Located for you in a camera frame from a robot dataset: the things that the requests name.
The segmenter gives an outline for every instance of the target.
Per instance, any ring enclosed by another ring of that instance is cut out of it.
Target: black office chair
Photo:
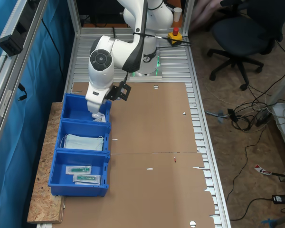
[[[247,56],[256,53],[269,54],[275,40],[281,42],[283,39],[285,0],[251,0],[247,15],[250,18],[241,16],[216,23],[212,28],[213,37],[226,51],[210,49],[207,53],[209,57],[215,53],[229,58],[211,72],[210,80],[214,81],[215,74],[228,65],[237,65],[245,81],[240,87],[243,91],[249,84],[243,62],[257,65],[257,73],[261,73],[264,66],[263,63]]]

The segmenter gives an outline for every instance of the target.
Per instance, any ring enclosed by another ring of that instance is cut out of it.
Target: office chair
[[[221,3],[221,6],[231,6],[228,8],[222,8],[220,10],[217,10],[217,12],[223,13],[225,14],[224,16],[222,16],[221,18],[216,19],[214,22],[210,23],[207,27],[206,27],[206,31],[210,31],[211,28],[219,21],[224,20],[224,19],[228,19],[228,18],[234,18],[234,17],[239,17],[241,16],[240,11],[241,10],[246,10],[248,5],[249,5],[249,0],[224,0]]]
[[[261,73],[264,64],[247,56],[252,54],[267,55],[275,45],[275,40],[283,40],[282,27],[285,22],[285,0],[251,0],[247,8],[250,18],[241,16],[229,18],[216,23],[212,28],[214,39],[225,49],[210,49],[213,54],[228,57],[229,60],[211,72],[210,80],[214,81],[216,73],[231,65],[238,66],[245,84],[240,89],[246,90],[249,80],[243,62],[257,65],[257,73]]]

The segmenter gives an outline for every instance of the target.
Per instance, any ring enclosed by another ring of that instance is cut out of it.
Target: power adapter
[[[285,195],[274,195],[272,201],[274,204],[285,204]]]

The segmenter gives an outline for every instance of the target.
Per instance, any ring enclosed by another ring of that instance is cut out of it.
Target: surgical mask
[[[104,138],[102,136],[99,136],[98,138],[88,138],[88,137],[79,137],[76,135],[68,134],[64,137],[64,139],[65,139],[65,144],[63,148],[66,149],[102,151],[104,144]]]

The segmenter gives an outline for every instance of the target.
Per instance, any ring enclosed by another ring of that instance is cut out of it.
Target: face mask package
[[[92,166],[67,166],[66,174],[91,174]]]
[[[100,184],[100,175],[74,174],[73,182]]]
[[[104,138],[102,136],[98,138],[80,137],[72,134],[67,134],[64,137],[65,149],[78,149],[78,150],[90,150],[90,151],[102,151]]]

